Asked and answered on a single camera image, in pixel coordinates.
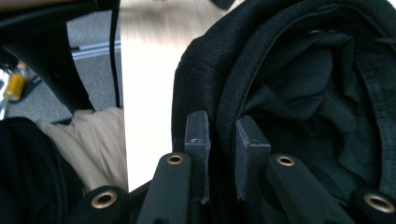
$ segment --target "metal grommet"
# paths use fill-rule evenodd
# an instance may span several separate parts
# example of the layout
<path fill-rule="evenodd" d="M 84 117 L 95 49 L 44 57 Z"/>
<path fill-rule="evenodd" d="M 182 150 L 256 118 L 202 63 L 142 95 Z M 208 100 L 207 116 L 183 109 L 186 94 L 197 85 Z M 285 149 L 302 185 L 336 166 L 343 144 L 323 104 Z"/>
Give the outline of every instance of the metal grommet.
<path fill-rule="evenodd" d="M 284 166 L 293 166 L 296 164 L 295 160 L 290 157 L 280 156 L 276 158 L 276 161 Z"/>
<path fill-rule="evenodd" d="M 97 209 L 107 208 L 117 200 L 117 193 L 114 190 L 106 190 L 96 195 L 91 202 L 92 207 Z"/>
<path fill-rule="evenodd" d="M 377 194 L 368 193 L 364 195 L 364 201 L 372 206 L 374 209 L 383 213 L 394 213 L 395 206 L 386 198 Z"/>
<path fill-rule="evenodd" d="M 178 165 L 183 162 L 183 158 L 179 155 L 169 156 L 166 160 L 168 161 L 169 164 L 172 164 L 172 165 Z"/>

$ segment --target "black cable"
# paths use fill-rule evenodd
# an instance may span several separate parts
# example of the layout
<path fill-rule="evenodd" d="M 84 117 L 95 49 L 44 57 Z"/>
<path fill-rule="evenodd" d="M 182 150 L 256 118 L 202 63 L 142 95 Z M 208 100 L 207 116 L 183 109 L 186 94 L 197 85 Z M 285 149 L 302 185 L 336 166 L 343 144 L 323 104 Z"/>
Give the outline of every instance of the black cable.
<path fill-rule="evenodd" d="M 116 52 L 115 52 L 115 41 L 116 41 L 116 30 L 117 21 L 120 12 L 120 0 L 114 0 L 114 5 L 111 13 L 111 24 L 110 24 L 110 65 L 111 73 L 113 75 L 113 85 L 114 93 L 116 96 L 116 107 L 120 108 L 120 88 L 119 80 L 117 77 L 117 67 L 116 67 Z"/>

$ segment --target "black fabric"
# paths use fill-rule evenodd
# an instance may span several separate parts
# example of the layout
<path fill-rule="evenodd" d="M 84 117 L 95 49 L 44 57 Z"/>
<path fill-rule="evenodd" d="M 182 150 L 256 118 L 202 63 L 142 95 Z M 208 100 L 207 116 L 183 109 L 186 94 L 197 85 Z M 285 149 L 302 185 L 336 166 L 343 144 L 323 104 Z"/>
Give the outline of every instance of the black fabric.
<path fill-rule="evenodd" d="M 176 71 L 172 135 L 182 150 L 186 117 L 208 113 L 214 214 L 239 221 L 233 142 L 243 115 L 340 203 L 361 188 L 396 196 L 396 54 L 381 41 L 396 38 L 395 24 L 384 0 L 247 0 L 192 41 Z"/>
<path fill-rule="evenodd" d="M 0 220 L 65 223 L 82 198 L 76 172 L 29 119 L 0 121 Z"/>

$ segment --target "gray carpet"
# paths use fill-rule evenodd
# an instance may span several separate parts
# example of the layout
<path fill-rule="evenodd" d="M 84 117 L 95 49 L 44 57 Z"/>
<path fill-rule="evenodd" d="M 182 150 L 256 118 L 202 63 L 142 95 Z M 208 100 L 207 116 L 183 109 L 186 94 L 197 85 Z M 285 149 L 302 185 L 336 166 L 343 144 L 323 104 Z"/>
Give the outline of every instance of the gray carpet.
<path fill-rule="evenodd" d="M 98 12 L 70 21 L 67 28 L 71 47 L 108 42 L 110 16 L 109 11 Z M 120 40 L 119 29 L 116 40 Z M 116 54 L 116 62 L 122 104 L 120 53 Z M 109 55 L 80 59 L 76 60 L 75 63 L 95 109 L 101 110 L 114 106 L 116 103 Z M 48 122 L 68 119 L 71 116 L 66 107 L 58 101 L 44 82 L 23 101 L 8 105 L 6 113 L 6 117 L 26 117 L 31 120 L 43 119 Z"/>

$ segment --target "chair leg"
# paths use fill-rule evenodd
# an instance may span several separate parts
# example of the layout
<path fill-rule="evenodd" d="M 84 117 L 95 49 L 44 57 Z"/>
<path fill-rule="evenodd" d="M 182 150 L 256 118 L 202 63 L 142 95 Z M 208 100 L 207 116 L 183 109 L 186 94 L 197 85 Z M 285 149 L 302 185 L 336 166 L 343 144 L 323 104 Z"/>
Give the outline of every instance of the chair leg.
<path fill-rule="evenodd" d="M 71 55 L 66 24 L 5 48 L 28 64 L 72 114 L 77 109 L 93 109 Z"/>

